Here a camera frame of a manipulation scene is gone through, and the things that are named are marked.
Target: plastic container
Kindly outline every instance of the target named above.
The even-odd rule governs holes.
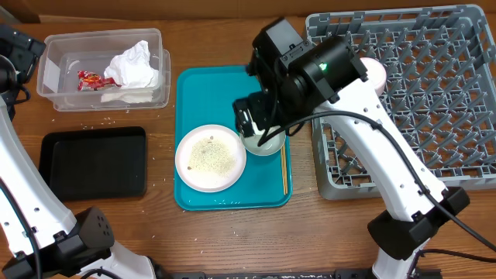
[[[78,91],[78,71],[92,71],[103,75],[115,55],[136,45],[148,42],[150,66],[159,71],[155,87]],[[45,39],[46,50],[40,58],[38,94],[53,102],[59,112],[81,112],[118,109],[159,109],[167,105],[171,86],[171,59],[162,47],[158,29],[125,29],[100,32],[52,35]],[[102,102],[102,95],[110,93],[145,95],[152,92],[151,102]]]
[[[314,44],[343,36],[361,57],[383,64],[382,105],[446,186],[496,188],[496,87],[490,71],[496,46],[479,6],[313,14],[306,19],[306,31]],[[380,196],[331,125],[322,119],[312,124],[321,196]]]

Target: white tissue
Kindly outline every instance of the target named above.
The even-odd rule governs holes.
[[[148,42],[142,40],[123,54],[112,58],[105,69],[105,78],[114,78],[121,89],[153,87],[158,83],[158,70],[150,66]],[[102,95],[102,102],[115,100],[127,103],[151,102],[152,91],[140,93],[107,93]]]

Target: black tray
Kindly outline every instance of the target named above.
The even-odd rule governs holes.
[[[39,171],[62,202],[143,196],[145,130],[126,127],[48,134],[41,145]]]

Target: teal tray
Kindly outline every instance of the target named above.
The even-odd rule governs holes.
[[[244,66],[192,68],[177,80],[176,143],[194,128],[218,124],[236,131],[233,102],[260,91],[256,78]],[[286,204],[293,193],[289,139],[286,139],[288,194],[284,195],[281,152],[267,157],[246,152],[239,180],[224,191],[203,193],[187,186],[174,168],[174,197],[185,210],[271,208]]]

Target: chopstick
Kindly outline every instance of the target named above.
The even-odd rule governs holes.
[[[281,148],[282,184],[284,195],[288,194],[288,169],[286,168],[286,143]]]

